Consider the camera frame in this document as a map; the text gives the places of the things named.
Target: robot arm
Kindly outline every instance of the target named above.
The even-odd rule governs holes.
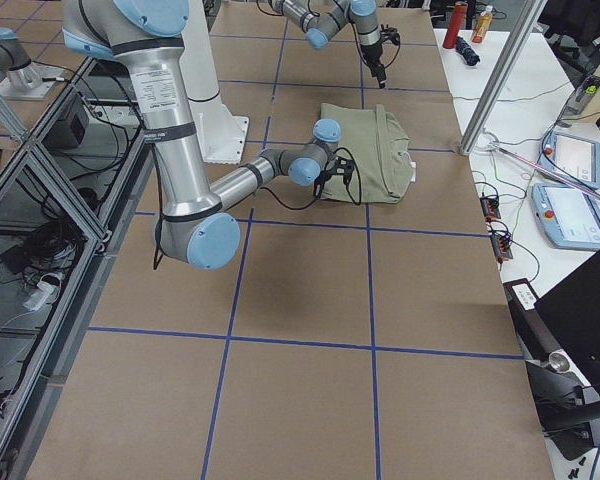
[[[300,0],[268,0],[271,8],[284,15],[305,32],[305,38],[316,50],[324,48],[329,41],[352,23],[355,27],[360,54],[371,75],[384,88],[387,81],[382,64],[382,44],[400,43],[400,35],[394,28],[381,28],[376,15],[375,0],[333,0],[335,6],[324,15],[315,14]]]
[[[42,77],[18,36],[8,28],[0,28],[0,80],[5,75],[11,85],[22,92],[42,84]]]
[[[238,248],[240,230],[224,210],[277,175],[308,185],[335,157],[339,125],[321,120],[302,149],[265,150],[209,185],[179,63],[188,0],[65,0],[63,9],[69,48],[129,70],[167,197],[156,227],[167,256],[203,269],[225,265]]]

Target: folded shirt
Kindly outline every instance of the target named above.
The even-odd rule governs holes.
[[[339,146],[348,148],[354,156],[362,179],[362,201],[398,203],[414,177],[415,165],[408,153],[409,137],[396,117],[383,105],[376,105],[373,110],[356,110],[328,103],[322,104],[320,115],[340,123]],[[349,191],[357,201],[355,174]],[[351,202],[341,177],[327,182],[322,198]]]

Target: red bottle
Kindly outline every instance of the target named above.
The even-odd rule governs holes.
[[[456,46],[456,39],[458,38],[460,27],[466,16],[467,2],[456,2],[455,7],[453,7],[453,13],[451,14],[449,28],[447,28],[447,34],[444,36],[444,42],[442,42],[444,48],[454,48]]]

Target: plug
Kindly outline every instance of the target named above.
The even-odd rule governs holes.
[[[22,306],[31,312],[40,310],[47,303],[51,295],[60,288],[62,277],[63,275],[60,272],[45,273],[38,281],[36,290]]]

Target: white table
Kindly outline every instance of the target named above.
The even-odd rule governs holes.
[[[508,33],[492,31],[488,33],[484,43],[471,44],[481,59],[476,67],[467,66],[455,50],[442,48],[441,45],[445,30],[436,30],[435,34],[447,81],[454,97],[458,122],[460,128],[464,131],[478,103],[477,100],[467,99],[477,99],[482,94],[508,37]],[[468,31],[461,31],[460,35],[467,41],[470,38],[470,32]],[[497,102],[487,121],[486,130],[496,135],[502,142],[515,143],[524,139],[540,138],[553,125],[564,102],[573,90],[544,37],[539,33],[534,33],[529,38],[518,63],[515,65],[505,88],[500,94],[500,99],[530,98],[540,93],[548,92],[556,87],[560,88],[533,100]],[[600,142],[600,131],[594,123],[582,122],[574,124],[568,129],[568,132]],[[499,153],[496,153],[492,159],[489,153],[481,151],[479,147],[486,146],[492,139],[489,135],[481,135],[478,141],[478,148],[474,149],[474,152],[469,157],[472,169],[476,172],[481,172],[475,173],[476,181],[482,181],[481,174],[484,174],[486,181],[493,184],[501,195],[521,195],[522,191],[500,183],[496,179],[494,164],[500,179],[519,185],[522,188],[527,187],[529,183],[528,174],[532,169],[517,160],[510,159]],[[535,161],[540,151],[540,141],[528,141],[520,145],[505,146],[505,148],[529,160]],[[535,175],[531,183],[543,181],[546,180],[540,175]],[[479,185],[478,192],[482,190],[483,185]],[[489,194],[493,193],[493,191],[489,187],[486,187],[485,193]],[[540,261],[540,274],[533,282],[533,287],[542,296],[581,265],[593,252],[559,250],[554,248],[536,221],[530,191],[524,201],[512,197],[501,199],[500,211],[502,220],[510,229],[513,229],[516,224],[519,209],[520,215],[514,238],[516,242],[530,249]],[[536,262],[531,255],[515,245],[512,247],[512,253],[514,259],[505,262],[503,265],[501,271],[502,281],[506,282],[523,277],[533,277],[536,271]],[[563,480],[571,469],[576,467],[580,468],[579,478],[588,478],[591,461],[595,452],[587,455],[587,463],[582,467],[577,464],[577,461],[566,461],[553,442],[547,441],[547,449],[549,450],[556,479]],[[600,462],[595,479],[600,480]]]

